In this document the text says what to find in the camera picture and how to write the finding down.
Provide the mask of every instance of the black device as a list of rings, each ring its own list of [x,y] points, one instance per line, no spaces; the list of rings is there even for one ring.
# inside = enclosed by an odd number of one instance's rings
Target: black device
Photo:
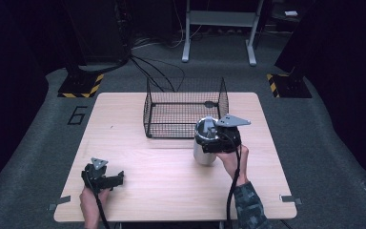
[[[85,185],[93,190],[94,193],[100,193],[102,189],[113,188],[123,184],[124,171],[121,171],[115,177],[106,177],[106,164],[108,161],[92,158],[92,164],[88,164],[82,171],[81,177]]]
[[[132,28],[127,2],[64,1],[86,64],[120,64],[128,61]]]
[[[210,116],[200,119],[195,126],[195,142],[204,153],[232,153],[242,144],[237,126],[249,125],[249,120],[226,114],[216,120]]]

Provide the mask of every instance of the black cable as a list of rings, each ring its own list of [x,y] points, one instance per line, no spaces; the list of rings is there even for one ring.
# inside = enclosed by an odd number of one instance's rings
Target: black cable
[[[110,229],[109,223],[106,220],[105,212],[103,211],[102,201],[100,201],[98,193],[93,189],[93,186],[91,184],[91,180],[88,177],[88,171],[85,168],[85,175],[86,179],[89,183],[89,186],[91,188],[91,191],[93,192],[94,198],[96,199],[97,207],[99,208],[100,218],[102,218],[103,225],[106,227],[106,229]]]
[[[180,67],[178,67],[177,65],[174,65],[174,64],[170,64],[170,63],[167,63],[167,62],[164,62],[164,61],[161,61],[161,60],[155,60],[155,59],[150,59],[150,58],[148,58],[148,57],[140,57],[141,59],[146,59],[146,60],[151,60],[151,61],[156,61],[156,62],[159,62],[159,63],[162,63],[162,64],[166,64],[166,65],[170,65],[170,66],[173,66],[173,67],[175,67],[175,68],[177,68],[177,69],[179,69],[181,72],[182,72],[182,80],[180,81],[180,83],[179,83],[179,85],[177,86],[177,88],[175,89],[175,91],[176,92],[179,92],[179,90],[180,90],[180,87],[181,87],[181,85],[182,85],[182,83],[183,83],[183,81],[184,81],[184,79],[186,78],[186,73],[180,68]]]
[[[139,59],[139,60],[141,60],[142,62],[144,62],[144,63],[146,63],[146,64],[148,64],[148,65],[150,65],[151,67],[153,67],[157,72],[159,72],[167,81],[168,81],[168,83],[169,83],[169,85],[171,85],[171,88],[172,88],[172,92],[175,92],[175,90],[174,90],[174,87],[173,87],[173,85],[172,85],[172,83],[171,83],[171,80],[169,80],[169,78],[168,77],[166,77],[166,75],[165,74],[163,74],[158,68],[156,68],[155,67],[155,65],[153,65],[153,64],[151,64],[150,62],[148,62],[148,61],[146,61],[145,59],[143,59],[143,58],[141,58],[141,57],[138,57],[138,56],[136,56],[136,55],[132,55],[132,57],[133,58],[137,58],[137,59]]]
[[[231,144],[235,148],[236,159],[237,159],[237,166],[236,166],[236,170],[234,172],[233,182],[231,184],[230,192],[228,194],[228,199],[227,199],[227,223],[228,223],[228,228],[233,229],[233,225],[232,225],[232,221],[231,221],[231,201],[232,201],[232,198],[233,198],[233,195],[234,195],[234,189],[236,187],[237,179],[239,178],[240,159],[242,158],[242,144],[239,145],[240,146],[240,153],[239,153],[237,151],[237,147],[234,144],[234,141],[230,137],[228,137],[224,133],[218,133],[218,135],[225,136],[231,142]]]
[[[293,229],[286,221],[284,221],[284,219],[280,220],[287,228],[289,229]]]
[[[159,84],[153,79],[153,77],[147,72],[145,71],[135,60],[135,58],[143,61],[144,63],[150,65],[151,67],[153,67],[154,69],[156,69],[160,74],[162,74],[164,76],[164,78],[168,81],[169,85],[171,86],[170,88],[165,88],[165,87],[161,87],[159,86]],[[130,60],[132,61],[132,63],[138,68],[139,71],[141,71],[148,79],[149,79],[149,82],[151,84],[153,84],[156,88],[158,88],[161,92],[165,92],[165,90],[168,90],[168,91],[172,91],[172,92],[175,92],[175,89],[171,83],[171,81],[169,80],[168,77],[166,77],[165,74],[163,74],[161,71],[159,71],[159,69],[157,69],[153,64],[149,63],[148,61],[144,60],[143,58],[141,57],[137,57],[137,56],[134,56],[134,55],[131,55],[130,56]]]
[[[152,41],[153,41],[152,38],[142,35],[142,37],[135,38],[135,40],[133,41],[132,47],[136,48],[137,46],[139,47],[139,46],[148,45],[148,44],[151,44]]]
[[[108,68],[105,68],[105,69],[95,70],[95,71],[87,71],[87,70],[82,70],[82,71],[84,71],[86,73],[96,73],[96,74],[108,73],[108,72],[111,72],[113,70],[116,70],[116,69],[122,67],[127,62],[128,62],[128,59],[123,59],[117,65],[114,65],[114,66],[111,66],[111,67],[108,67]]]
[[[160,87],[156,81],[151,77],[151,75],[145,71],[141,66],[139,66],[139,64],[133,59],[133,58],[130,58],[130,60],[132,61],[132,63],[135,65],[135,67],[141,71],[148,79],[149,79],[149,82],[151,84],[153,84],[155,87],[157,87],[162,93],[164,93],[165,91],[163,90],[162,87]]]

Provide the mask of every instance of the person's left hand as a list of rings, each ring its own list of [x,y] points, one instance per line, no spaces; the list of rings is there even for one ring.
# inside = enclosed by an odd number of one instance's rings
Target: person's left hand
[[[105,208],[106,201],[109,195],[110,189],[104,189],[99,193],[99,199],[102,202],[103,209]],[[99,226],[100,212],[96,203],[96,198],[91,189],[84,186],[81,195],[81,210],[83,218],[85,219],[85,228],[96,229]]]

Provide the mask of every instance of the camouflage sleeve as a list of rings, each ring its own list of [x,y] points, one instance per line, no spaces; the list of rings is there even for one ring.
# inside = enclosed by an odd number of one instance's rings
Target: camouflage sleeve
[[[234,189],[234,201],[240,229],[272,228],[264,215],[263,204],[251,182]]]

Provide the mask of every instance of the yellow and black hazard tape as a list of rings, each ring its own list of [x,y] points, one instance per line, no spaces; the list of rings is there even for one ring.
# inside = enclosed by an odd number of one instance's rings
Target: yellow and black hazard tape
[[[269,80],[270,89],[272,90],[274,97],[280,97],[277,86],[275,85],[275,81],[273,79],[273,75],[275,76],[288,76],[287,74],[267,74],[267,79]]]
[[[66,93],[61,94],[61,93],[59,93],[58,97],[93,97],[96,94],[97,90],[99,89],[103,76],[104,76],[103,74],[100,74],[97,76],[96,81],[94,82],[94,85],[88,94],[66,94]]]

